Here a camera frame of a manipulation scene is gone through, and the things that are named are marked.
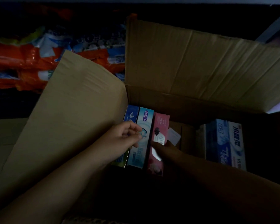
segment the hand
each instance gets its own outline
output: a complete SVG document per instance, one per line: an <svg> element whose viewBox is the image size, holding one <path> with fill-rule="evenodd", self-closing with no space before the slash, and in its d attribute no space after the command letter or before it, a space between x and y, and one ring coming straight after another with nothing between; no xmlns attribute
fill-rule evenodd
<svg viewBox="0 0 280 224"><path fill-rule="evenodd" d="M151 141L150 144L157 151L158 155L165 160L174 162L183 155L183 152L175 147L170 141L167 141L165 145L154 141Z"/></svg>
<svg viewBox="0 0 280 224"><path fill-rule="evenodd" d="M132 121L122 122L108 130L89 149L95 153L100 165L106 165L124 154L132 145L138 147L142 139L138 132L141 131L142 127Z"/></svg>

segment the white paper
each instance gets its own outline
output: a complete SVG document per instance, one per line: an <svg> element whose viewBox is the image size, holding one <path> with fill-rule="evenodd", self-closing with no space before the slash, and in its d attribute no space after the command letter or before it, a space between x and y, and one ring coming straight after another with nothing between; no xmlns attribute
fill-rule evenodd
<svg viewBox="0 0 280 224"><path fill-rule="evenodd" d="M180 135L175 132L171 127L168 129L167 132L167 140L170 141L174 146L179 142Z"/></svg>

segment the blue toothpaste box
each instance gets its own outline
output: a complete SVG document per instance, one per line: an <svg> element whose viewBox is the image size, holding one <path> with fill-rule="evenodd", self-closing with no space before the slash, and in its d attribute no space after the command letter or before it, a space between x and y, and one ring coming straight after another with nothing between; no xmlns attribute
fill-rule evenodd
<svg viewBox="0 0 280 224"><path fill-rule="evenodd" d="M138 114L137 124L142 127L142 139L138 142L139 147L130 150L127 165L143 168L146 150L149 143L149 134L153 122L153 110L141 107Z"/></svg>
<svg viewBox="0 0 280 224"><path fill-rule="evenodd" d="M228 122L232 166L246 170L242 125Z"/></svg>
<svg viewBox="0 0 280 224"><path fill-rule="evenodd" d="M133 121L134 123L136 123L138 117L138 111L139 111L138 106L128 105L123 121ZM125 168L129 153L130 153L130 149L128 149L124 154L122 154L117 160L112 162L112 165Z"/></svg>
<svg viewBox="0 0 280 224"><path fill-rule="evenodd" d="M216 119L206 124L206 159L231 166L228 121Z"/></svg>

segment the person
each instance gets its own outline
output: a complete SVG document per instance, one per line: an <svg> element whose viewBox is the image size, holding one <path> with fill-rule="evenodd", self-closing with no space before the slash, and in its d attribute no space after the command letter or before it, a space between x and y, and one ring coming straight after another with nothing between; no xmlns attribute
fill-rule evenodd
<svg viewBox="0 0 280 224"><path fill-rule="evenodd" d="M0 224L61 223L90 177L130 146L138 146L141 130L131 121L113 126L90 147L0 211ZM156 142L151 145L165 162L183 170L241 214L246 222L280 223L280 185L246 171L184 154L169 141L165 146Z"/></svg>

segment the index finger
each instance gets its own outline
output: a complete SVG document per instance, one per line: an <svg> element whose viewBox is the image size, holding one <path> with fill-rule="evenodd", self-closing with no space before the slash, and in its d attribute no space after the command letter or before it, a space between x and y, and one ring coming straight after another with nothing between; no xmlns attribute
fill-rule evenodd
<svg viewBox="0 0 280 224"><path fill-rule="evenodd" d="M132 129L135 131L142 131L142 127L140 127L138 124L135 124L132 121L122 122L121 124L118 125L118 127L120 127L122 130Z"/></svg>

